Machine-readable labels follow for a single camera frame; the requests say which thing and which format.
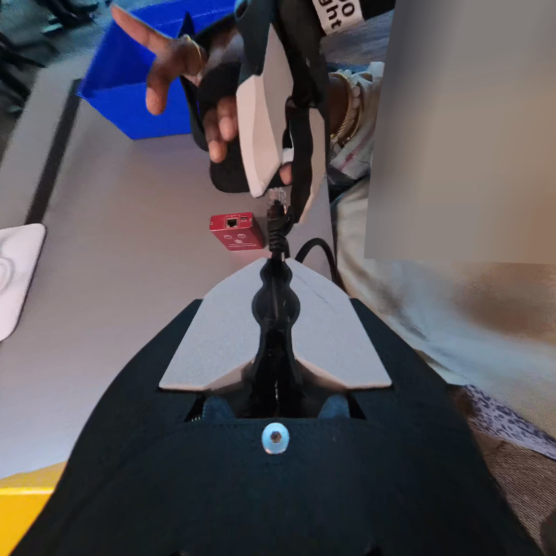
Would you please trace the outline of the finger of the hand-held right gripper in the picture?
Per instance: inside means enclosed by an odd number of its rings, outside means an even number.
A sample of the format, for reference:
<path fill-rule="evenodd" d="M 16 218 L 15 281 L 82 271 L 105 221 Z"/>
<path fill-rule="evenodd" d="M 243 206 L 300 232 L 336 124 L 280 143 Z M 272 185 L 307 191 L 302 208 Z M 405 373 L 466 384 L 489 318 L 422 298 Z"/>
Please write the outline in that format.
<path fill-rule="evenodd" d="M 294 80 L 283 44 L 271 24 L 260 74 L 243 81 L 236 94 L 239 140 L 248 188 L 262 197 L 282 164 L 286 102 Z"/>
<path fill-rule="evenodd" d="M 326 173 L 329 123 L 317 108 L 286 107 L 284 162 L 291 163 L 290 207 L 295 224 L 308 218 Z"/>

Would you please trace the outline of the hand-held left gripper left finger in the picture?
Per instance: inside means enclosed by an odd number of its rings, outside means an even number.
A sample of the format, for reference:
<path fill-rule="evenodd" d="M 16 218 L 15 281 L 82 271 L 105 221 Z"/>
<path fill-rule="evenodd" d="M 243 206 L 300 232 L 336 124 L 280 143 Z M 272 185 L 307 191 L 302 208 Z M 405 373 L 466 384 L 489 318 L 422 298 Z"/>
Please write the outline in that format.
<path fill-rule="evenodd" d="M 165 391 L 217 392 L 234 388 L 260 346 L 253 301 L 262 287 L 260 258 L 227 277 L 202 299 L 159 387 Z"/>

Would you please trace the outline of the person's right forearm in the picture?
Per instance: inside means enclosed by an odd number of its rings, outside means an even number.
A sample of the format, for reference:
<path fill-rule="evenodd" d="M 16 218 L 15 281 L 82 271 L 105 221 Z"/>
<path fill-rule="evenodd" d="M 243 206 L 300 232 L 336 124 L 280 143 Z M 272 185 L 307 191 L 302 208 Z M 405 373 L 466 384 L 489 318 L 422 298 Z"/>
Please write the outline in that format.
<path fill-rule="evenodd" d="M 370 173 L 374 133 L 385 63 L 373 61 L 361 72 L 341 69 L 329 74 L 349 90 L 348 111 L 339 133 L 331 136 L 329 169 L 351 180 Z"/>

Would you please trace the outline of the yellow plastic bin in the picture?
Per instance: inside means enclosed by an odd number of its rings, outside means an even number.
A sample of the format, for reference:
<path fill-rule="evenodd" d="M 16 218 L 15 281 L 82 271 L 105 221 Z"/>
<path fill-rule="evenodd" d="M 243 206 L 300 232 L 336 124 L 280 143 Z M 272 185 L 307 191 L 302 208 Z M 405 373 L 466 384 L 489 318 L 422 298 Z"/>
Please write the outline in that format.
<path fill-rule="evenodd" d="M 52 496 L 66 462 L 1 479 L 1 555 L 10 555 Z"/>

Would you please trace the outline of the person's right hand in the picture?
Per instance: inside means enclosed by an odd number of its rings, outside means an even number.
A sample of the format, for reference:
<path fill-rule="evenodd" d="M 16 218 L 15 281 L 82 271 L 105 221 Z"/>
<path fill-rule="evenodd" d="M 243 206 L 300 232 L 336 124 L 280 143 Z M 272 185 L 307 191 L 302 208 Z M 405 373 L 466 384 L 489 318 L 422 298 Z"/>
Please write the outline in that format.
<path fill-rule="evenodd" d="M 244 42 L 234 27 L 217 33 L 204 48 L 191 38 L 171 38 L 116 4 L 110 10 L 121 30 L 155 55 L 146 80 L 145 98 L 146 108 L 152 115 L 164 112 L 170 85 L 179 77 L 198 87 L 205 75 L 217 66 L 245 59 Z M 205 114 L 203 128 L 211 162 L 222 163 L 229 144 L 238 136 L 236 98 L 220 99 Z"/>

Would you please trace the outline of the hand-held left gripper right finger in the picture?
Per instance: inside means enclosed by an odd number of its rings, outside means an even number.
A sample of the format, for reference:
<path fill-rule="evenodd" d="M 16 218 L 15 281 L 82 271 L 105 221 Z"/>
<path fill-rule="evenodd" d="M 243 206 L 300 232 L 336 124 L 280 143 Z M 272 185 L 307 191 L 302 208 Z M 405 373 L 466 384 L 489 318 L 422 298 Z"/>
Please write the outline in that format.
<path fill-rule="evenodd" d="M 286 261 L 290 288 L 300 302 L 291 329 L 294 358 L 316 384 L 331 390 L 392 386 L 349 296 L 331 280 L 294 259 Z"/>

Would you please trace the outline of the person's torso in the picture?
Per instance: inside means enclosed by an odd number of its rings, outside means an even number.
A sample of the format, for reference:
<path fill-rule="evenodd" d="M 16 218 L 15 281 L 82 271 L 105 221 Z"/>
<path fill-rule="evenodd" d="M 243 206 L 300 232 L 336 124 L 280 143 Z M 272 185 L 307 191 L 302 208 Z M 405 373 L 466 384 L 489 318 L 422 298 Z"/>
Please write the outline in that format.
<path fill-rule="evenodd" d="M 555 265 L 364 258 L 370 178 L 333 205 L 344 285 L 446 381 L 555 437 Z"/>

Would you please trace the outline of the red adapter box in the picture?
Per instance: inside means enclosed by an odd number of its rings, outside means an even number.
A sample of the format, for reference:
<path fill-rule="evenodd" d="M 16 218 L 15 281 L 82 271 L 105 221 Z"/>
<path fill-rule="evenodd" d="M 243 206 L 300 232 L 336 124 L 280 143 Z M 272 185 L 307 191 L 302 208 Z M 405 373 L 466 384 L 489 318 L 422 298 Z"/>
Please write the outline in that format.
<path fill-rule="evenodd" d="M 266 245 L 262 229 L 252 212 L 212 215 L 209 229 L 231 252 L 261 250 Z"/>

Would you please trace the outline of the blue plastic bin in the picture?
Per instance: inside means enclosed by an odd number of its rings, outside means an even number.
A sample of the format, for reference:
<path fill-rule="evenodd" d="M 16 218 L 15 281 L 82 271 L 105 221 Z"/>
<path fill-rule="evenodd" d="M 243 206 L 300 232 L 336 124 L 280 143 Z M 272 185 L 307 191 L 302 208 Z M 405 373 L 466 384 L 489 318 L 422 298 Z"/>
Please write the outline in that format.
<path fill-rule="evenodd" d="M 165 1 L 132 10 L 155 30 L 193 36 L 232 14 L 234 1 Z M 132 140 L 191 134 L 182 84 L 175 80 L 160 116 L 145 104 L 146 79 L 155 56 L 111 23 L 96 50 L 78 95 Z"/>

